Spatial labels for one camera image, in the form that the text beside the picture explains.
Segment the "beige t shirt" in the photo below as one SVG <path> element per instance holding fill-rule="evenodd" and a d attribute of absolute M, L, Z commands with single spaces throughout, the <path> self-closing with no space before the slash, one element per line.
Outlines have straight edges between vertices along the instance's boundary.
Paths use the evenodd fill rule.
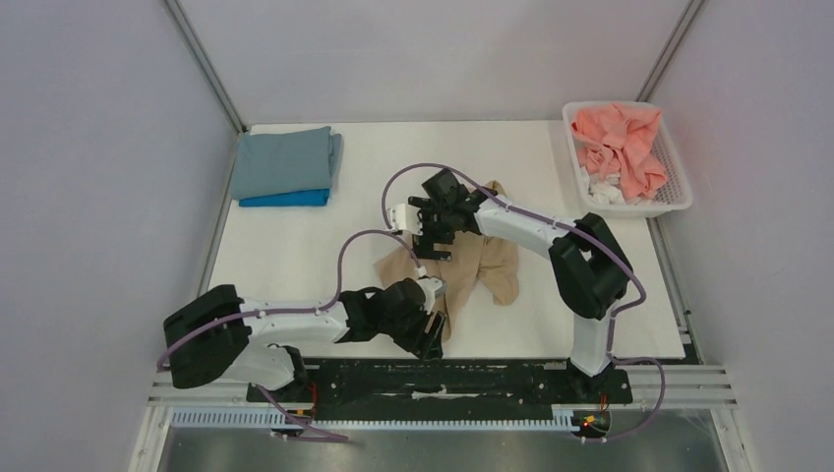
<path fill-rule="evenodd" d="M 498 306 L 508 306 L 517 299 L 519 254 L 518 246 L 510 241 L 471 232 L 457 233 L 453 243 L 442 245 L 441 249 L 450 252 L 450 261 L 423 260 L 421 264 L 427 275 L 447 284 L 446 294 L 438 299 L 434 309 L 447 316 L 442 340 L 448 341 L 455 318 L 478 283 L 489 290 Z"/>

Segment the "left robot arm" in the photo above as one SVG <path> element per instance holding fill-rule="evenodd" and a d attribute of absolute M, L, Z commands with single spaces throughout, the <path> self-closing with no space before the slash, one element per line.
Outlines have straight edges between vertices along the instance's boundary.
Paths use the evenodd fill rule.
<path fill-rule="evenodd" d="M 442 358 L 447 317 L 434 306 L 446 290 L 434 276 L 405 278 L 388 288 L 344 291 L 321 308 L 247 300 L 234 285 L 218 285 L 164 321 L 166 349 L 157 367 L 179 389 L 230 379 L 296 401 L 309 386 L 299 350 L 305 343 L 385 336 L 420 360 Z"/>

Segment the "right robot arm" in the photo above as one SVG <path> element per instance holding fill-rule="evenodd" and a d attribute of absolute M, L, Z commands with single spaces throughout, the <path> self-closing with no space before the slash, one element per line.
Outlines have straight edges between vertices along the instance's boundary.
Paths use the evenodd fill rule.
<path fill-rule="evenodd" d="M 551 264 L 563 303 L 573 312 L 573 338 L 566 361 L 570 393 L 581 401 L 602 394 L 614 371 L 613 321 L 633 269 L 606 221 L 595 213 L 565 221 L 517 206 L 499 192 L 467 188 L 444 168 L 387 215 L 393 227 L 412 235 L 415 254 L 447 261 L 447 246 L 463 232 L 509 241 Z"/>

